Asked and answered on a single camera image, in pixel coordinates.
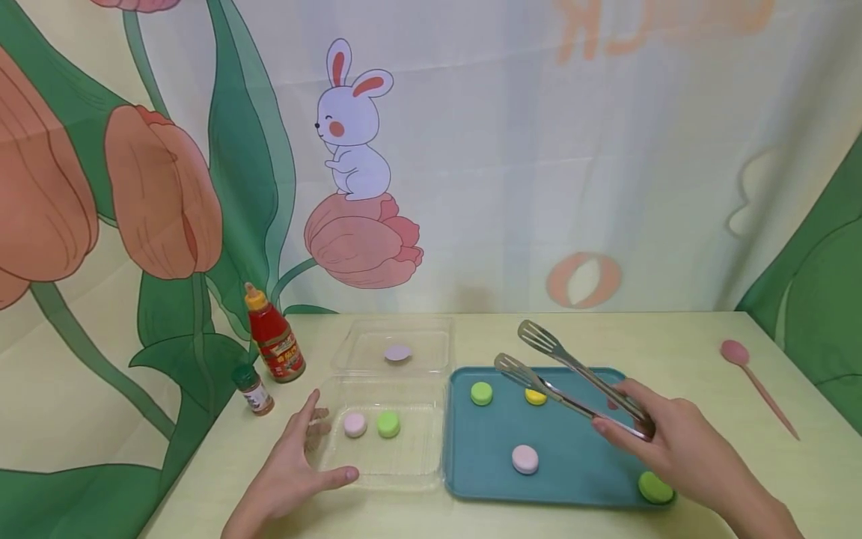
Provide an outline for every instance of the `macaron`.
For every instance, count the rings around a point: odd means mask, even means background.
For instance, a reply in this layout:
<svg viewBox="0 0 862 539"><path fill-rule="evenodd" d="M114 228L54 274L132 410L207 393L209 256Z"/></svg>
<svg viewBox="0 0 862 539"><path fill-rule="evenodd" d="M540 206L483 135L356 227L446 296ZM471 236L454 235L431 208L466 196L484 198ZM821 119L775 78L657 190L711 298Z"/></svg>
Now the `macaron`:
<svg viewBox="0 0 862 539"><path fill-rule="evenodd" d="M651 504L666 504L673 499L673 489L652 472L644 472L640 475L638 489L640 495Z"/></svg>
<svg viewBox="0 0 862 539"><path fill-rule="evenodd" d="M381 438L394 438L401 432L401 422L394 411L385 411L378 416L378 434Z"/></svg>
<svg viewBox="0 0 862 539"><path fill-rule="evenodd" d="M512 466L518 473L532 475L539 469L539 454L528 445L519 445L512 451Z"/></svg>
<svg viewBox="0 0 862 539"><path fill-rule="evenodd" d="M348 438L359 438L368 429L365 423L365 416L358 412L347 414L344 416L344 434Z"/></svg>
<svg viewBox="0 0 862 539"><path fill-rule="evenodd" d="M545 393L535 392L532 389L524 390L524 398L533 406L542 406L547 402L547 395Z"/></svg>
<svg viewBox="0 0 862 539"><path fill-rule="evenodd" d="M490 400L494 397L494 390L491 389L488 382L476 382L470 388L470 400L476 406L487 406Z"/></svg>
<svg viewBox="0 0 862 539"><path fill-rule="evenodd" d="M410 348L404 346L403 344L393 344L388 347L385 352L383 352L383 357L389 361L404 361L409 358L413 352Z"/></svg>

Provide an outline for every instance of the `rabbit ear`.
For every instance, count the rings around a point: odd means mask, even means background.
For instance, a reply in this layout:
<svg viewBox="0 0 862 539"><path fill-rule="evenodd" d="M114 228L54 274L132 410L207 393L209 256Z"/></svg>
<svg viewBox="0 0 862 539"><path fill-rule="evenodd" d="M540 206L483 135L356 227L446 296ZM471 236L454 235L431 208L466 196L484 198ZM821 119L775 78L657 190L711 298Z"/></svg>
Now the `rabbit ear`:
<svg viewBox="0 0 862 539"><path fill-rule="evenodd" d="M392 89L392 73L382 69L371 69L353 81L353 96L380 97Z"/></svg>
<svg viewBox="0 0 862 539"><path fill-rule="evenodd" d="M350 45L341 38L332 42L326 55L326 71L329 75L329 83L335 86L344 86L347 81L347 70L350 69Z"/></svg>

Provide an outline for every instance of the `orange circle graphic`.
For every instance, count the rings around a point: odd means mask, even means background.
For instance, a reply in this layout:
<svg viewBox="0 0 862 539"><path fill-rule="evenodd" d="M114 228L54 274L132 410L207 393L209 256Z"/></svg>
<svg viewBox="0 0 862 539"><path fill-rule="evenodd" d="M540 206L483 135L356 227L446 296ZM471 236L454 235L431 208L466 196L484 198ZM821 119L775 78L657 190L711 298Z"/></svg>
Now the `orange circle graphic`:
<svg viewBox="0 0 862 539"><path fill-rule="evenodd" d="M573 304L569 299L569 281L590 260L597 260L599 278L596 288L584 299ZM565 257L547 275L547 295L554 303L566 309L592 309L611 299L622 284L622 269L607 254L575 253Z"/></svg>

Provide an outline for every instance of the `green macaron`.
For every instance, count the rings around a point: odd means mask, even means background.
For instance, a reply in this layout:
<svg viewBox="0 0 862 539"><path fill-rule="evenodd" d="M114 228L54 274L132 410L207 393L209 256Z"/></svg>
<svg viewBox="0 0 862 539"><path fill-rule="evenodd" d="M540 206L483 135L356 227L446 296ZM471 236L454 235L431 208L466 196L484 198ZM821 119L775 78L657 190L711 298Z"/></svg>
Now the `green macaron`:
<svg viewBox="0 0 862 539"><path fill-rule="evenodd" d="M661 505L673 500L673 489L652 472L644 472L640 475L638 489L640 489L640 495L651 504Z"/></svg>
<svg viewBox="0 0 862 539"><path fill-rule="evenodd" d="M401 432L401 422L394 411L385 411L378 416L378 434L381 438L394 438Z"/></svg>
<svg viewBox="0 0 862 539"><path fill-rule="evenodd" d="M476 406L487 406L494 397L494 390L488 382L476 382L470 388L470 399Z"/></svg>

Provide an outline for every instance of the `bottle label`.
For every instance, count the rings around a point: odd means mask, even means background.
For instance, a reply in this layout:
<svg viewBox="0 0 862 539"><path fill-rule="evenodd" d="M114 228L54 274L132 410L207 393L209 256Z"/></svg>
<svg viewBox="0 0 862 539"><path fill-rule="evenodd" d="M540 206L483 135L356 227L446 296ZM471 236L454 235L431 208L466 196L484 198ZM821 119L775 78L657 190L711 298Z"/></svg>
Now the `bottle label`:
<svg viewBox="0 0 862 539"><path fill-rule="evenodd" d="M285 333L284 338L260 347L260 355L276 379L295 378L305 365L303 353L299 351L293 332Z"/></svg>
<svg viewBox="0 0 862 539"><path fill-rule="evenodd" d="M258 384L257 387L248 392L240 392L246 398L248 405L254 411L261 411L266 407L266 401L269 400L269 393L266 392L263 384Z"/></svg>

